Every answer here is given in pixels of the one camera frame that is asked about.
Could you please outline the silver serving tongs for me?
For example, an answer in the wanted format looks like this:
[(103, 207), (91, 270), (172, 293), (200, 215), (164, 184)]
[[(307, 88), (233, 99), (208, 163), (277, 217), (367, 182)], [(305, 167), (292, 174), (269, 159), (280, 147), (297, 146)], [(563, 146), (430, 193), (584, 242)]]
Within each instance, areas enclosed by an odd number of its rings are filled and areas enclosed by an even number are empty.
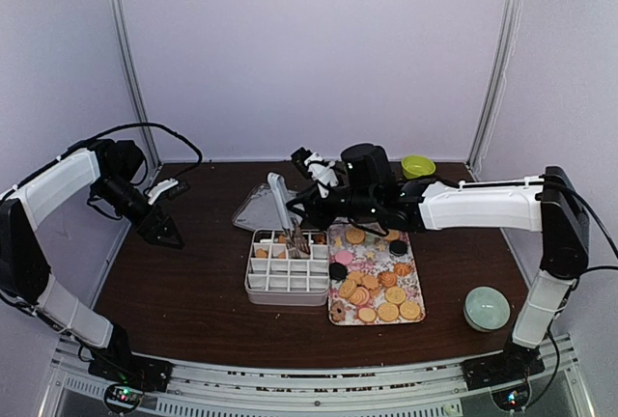
[(283, 234), (286, 238), (288, 254), (293, 259), (310, 255), (308, 240), (304, 237), (299, 223), (292, 217), (287, 204), (292, 200), (284, 178), (274, 172), (267, 175), (267, 183), (270, 187), (277, 215), (280, 220)]

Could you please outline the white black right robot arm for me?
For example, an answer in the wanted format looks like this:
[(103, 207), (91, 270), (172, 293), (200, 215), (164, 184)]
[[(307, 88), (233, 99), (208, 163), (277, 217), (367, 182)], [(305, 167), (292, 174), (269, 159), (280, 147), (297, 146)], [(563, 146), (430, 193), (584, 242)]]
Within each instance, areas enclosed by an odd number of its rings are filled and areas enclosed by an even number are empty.
[(542, 236), (537, 275), (503, 350), (467, 360), (463, 370), (483, 382), (490, 375), (512, 380), (534, 371), (541, 342), (566, 306), (589, 264), (590, 223), (599, 218), (572, 188), (566, 173), (548, 167), (540, 176), (493, 182), (451, 182), (436, 177), (396, 180), (390, 167), (347, 162), (340, 183), (330, 166), (317, 161), (303, 169), (313, 184), (283, 201), (283, 210), (324, 230), (337, 219), (363, 220), (385, 231), (406, 233), (450, 229), (515, 229)]

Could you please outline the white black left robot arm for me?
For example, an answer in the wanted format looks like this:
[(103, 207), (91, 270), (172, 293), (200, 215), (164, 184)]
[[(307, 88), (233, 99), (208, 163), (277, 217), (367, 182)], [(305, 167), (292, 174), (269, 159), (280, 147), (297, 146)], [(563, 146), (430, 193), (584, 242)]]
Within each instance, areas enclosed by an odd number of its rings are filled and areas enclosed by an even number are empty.
[[(88, 131), (51, 133), (43, 124), (5, 119), (1, 122), (1, 191), (13, 181), (58, 154), (65, 146), (92, 134)], [(124, 226), (99, 216), (84, 201), (81, 190), (42, 224), (37, 237), (56, 276), (84, 302), (94, 293), (104, 260)], [(21, 380), (42, 379), (58, 342), (58, 335), (39, 320), (1, 305), (1, 387)]]

